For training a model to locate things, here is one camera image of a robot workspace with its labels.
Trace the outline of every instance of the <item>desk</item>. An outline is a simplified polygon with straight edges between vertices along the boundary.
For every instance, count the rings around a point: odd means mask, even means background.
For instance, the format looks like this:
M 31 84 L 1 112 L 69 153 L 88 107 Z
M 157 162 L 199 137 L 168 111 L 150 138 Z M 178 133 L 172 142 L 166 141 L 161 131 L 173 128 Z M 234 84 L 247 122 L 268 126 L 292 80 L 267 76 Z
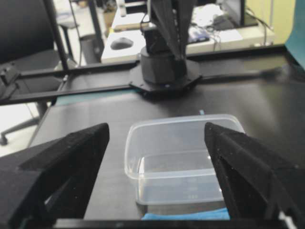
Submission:
M 222 11 L 218 10 L 214 5 L 207 5 L 203 8 L 203 15 L 205 17 L 198 21 L 198 19 L 194 19 L 196 22 L 199 22 L 201 26 L 207 25 L 211 23 L 211 18 L 214 15 L 221 15 L 223 14 Z M 136 19 L 139 22 L 142 19 L 141 14 L 137 14 L 136 17 L 134 15 L 129 15 L 130 21 L 134 24 Z M 117 26 L 118 22 L 122 20 L 120 14 L 117 12 L 113 21 L 113 25 Z M 234 49 L 242 49 L 242 48 L 249 48 L 253 47 L 256 44 L 260 44 L 264 42 L 264 28 L 262 25 L 258 26 L 251 26 L 245 28 L 239 28 L 236 30 L 228 30 L 222 31 L 219 34 L 221 38 L 221 44 L 217 44 L 215 47 L 215 51 L 220 50 L 234 50 Z M 112 42 L 120 37 L 126 37 L 131 39 L 134 44 L 131 48 L 123 49 L 123 50 L 112 50 L 110 45 Z M 275 40 L 275 34 L 270 29 L 267 29 L 267 43 L 272 43 Z M 186 54 L 198 54 L 203 52 L 213 52 L 214 51 L 214 44 L 215 41 L 210 39 L 208 42 L 200 42 L 195 44 L 189 44 L 186 48 Z M 139 30 L 133 31 L 122 31 L 122 32 L 113 32 L 109 34 L 107 42 L 105 44 L 104 52 L 102 54 L 102 63 L 116 63 L 121 61 L 135 61 L 139 59 L 139 53 L 141 49 L 146 45 L 145 38 L 142 36 Z
M 236 74 L 240 80 L 206 81 L 177 98 L 149 99 L 134 90 L 61 97 L 46 113 L 32 146 L 107 122 L 110 141 L 86 211 L 86 219 L 139 219 L 145 212 L 159 213 L 154 206 L 141 207 L 123 169 L 128 130 L 141 120 L 206 114 L 235 115 L 246 133 L 269 145 L 279 155 L 305 167 L 305 83 L 283 68 L 266 79 L 244 79 L 243 73 L 291 63 L 287 52 L 256 52 L 203 56 L 205 76 Z M 128 71 L 116 74 L 80 75 L 63 90 L 126 82 Z M 220 207 L 215 203 L 210 208 Z M 165 213 L 173 212 L 164 207 Z

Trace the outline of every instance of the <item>chair wheel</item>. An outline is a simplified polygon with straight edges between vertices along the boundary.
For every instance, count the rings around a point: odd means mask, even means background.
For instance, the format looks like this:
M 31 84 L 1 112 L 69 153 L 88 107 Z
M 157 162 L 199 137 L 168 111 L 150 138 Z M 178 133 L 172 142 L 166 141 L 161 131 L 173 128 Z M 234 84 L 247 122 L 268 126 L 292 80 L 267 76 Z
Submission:
M 5 136 L 1 136 L 1 139 L 0 139 L 0 145 L 1 146 L 6 146 L 8 144 L 8 140 Z

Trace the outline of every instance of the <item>blue towel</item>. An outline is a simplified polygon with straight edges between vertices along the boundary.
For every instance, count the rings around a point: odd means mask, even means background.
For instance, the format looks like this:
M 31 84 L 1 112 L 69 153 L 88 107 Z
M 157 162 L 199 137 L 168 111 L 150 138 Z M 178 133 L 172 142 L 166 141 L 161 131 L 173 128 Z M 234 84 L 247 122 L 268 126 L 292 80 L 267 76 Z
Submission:
M 205 211 L 184 215 L 156 215 L 146 213 L 142 220 L 229 220 L 229 212 L 227 208 L 215 211 Z

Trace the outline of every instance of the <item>wall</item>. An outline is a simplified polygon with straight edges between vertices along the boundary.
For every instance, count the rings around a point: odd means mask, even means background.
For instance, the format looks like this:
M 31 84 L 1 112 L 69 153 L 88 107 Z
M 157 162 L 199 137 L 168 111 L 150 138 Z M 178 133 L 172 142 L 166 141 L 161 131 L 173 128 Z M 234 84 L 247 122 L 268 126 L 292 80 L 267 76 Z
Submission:
M 255 15 L 270 23 L 271 0 L 247 0 L 247 6 Z M 273 27 L 276 34 L 275 44 L 285 43 L 293 25 L 295 0 L 274 0 Z

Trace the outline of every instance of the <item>computer mouse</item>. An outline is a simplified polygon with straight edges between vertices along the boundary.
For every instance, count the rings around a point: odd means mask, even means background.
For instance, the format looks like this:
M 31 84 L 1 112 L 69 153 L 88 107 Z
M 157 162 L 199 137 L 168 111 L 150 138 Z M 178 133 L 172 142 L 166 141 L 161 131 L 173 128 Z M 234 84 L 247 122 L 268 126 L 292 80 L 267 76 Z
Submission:
M 127 49 L 132 46 L 133 41 L 126 37 L 120 37 L 119 39 L 114 40 L 110 45 L 113 50 Z

